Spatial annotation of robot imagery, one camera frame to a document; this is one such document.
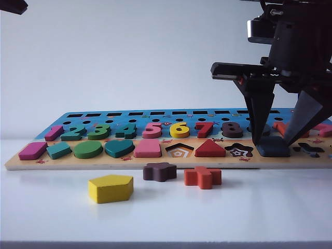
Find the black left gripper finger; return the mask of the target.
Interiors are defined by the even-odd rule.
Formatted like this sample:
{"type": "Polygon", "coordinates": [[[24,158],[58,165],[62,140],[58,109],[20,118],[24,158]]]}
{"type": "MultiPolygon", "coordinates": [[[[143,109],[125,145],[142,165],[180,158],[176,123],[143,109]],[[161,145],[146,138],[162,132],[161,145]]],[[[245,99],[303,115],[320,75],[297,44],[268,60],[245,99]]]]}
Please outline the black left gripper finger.
{"type": "Polygon", "coordinates": [[[0,0],[0,9],[2,11],[22,15],[28,8],[25,0],[0,0]]]}

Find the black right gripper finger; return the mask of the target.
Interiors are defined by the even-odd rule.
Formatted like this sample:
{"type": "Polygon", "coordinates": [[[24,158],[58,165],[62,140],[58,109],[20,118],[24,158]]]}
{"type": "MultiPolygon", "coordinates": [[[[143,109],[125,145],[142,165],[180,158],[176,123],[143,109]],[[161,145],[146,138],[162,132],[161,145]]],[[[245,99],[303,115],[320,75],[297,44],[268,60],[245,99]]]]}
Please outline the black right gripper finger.
{"type": "Polygon", "coordinates": [[[306,87],[299,94],[284,140],[291,145],[310,129],[331,116],[331,86],[306,87]]]}
{"type": "Polygon", "coordinates": [[[233,82],[244,96],[250,116],[252,140],[257,145],[271,110],[275,83],[262,77],[247,77],[245,75],[233,82]]]}

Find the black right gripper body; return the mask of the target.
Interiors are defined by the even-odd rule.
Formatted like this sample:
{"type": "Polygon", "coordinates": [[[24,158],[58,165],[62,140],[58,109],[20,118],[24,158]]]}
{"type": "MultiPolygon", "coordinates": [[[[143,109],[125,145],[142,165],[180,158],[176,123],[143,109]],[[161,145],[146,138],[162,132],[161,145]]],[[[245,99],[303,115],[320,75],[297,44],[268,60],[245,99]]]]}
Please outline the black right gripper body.
{"type": "Polygon", "coordinates": [[[251,43],[271,46],[259,65],[215,62],[213,79],[262,77],[298,93],[331,86],[331,1],[260,1],[263,13],[247,22],[251,43]]]}

